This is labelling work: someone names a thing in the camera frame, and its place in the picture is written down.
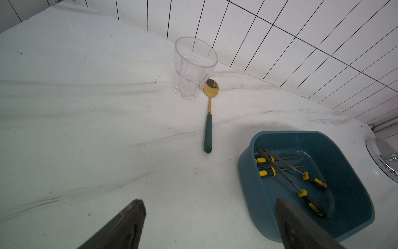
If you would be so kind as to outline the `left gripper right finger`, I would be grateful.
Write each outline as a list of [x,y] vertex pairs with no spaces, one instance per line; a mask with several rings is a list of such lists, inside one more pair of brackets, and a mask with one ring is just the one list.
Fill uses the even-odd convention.
[[330,234],[287,199],[277,199],[275,216],[286,249],[343,248]]

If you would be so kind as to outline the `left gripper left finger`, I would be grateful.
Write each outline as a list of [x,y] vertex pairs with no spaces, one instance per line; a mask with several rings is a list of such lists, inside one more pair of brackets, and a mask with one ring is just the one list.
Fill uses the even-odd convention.
[[81,249],[137,249],[142,235],[146,209],[135,199],[111,221],[80,246]]

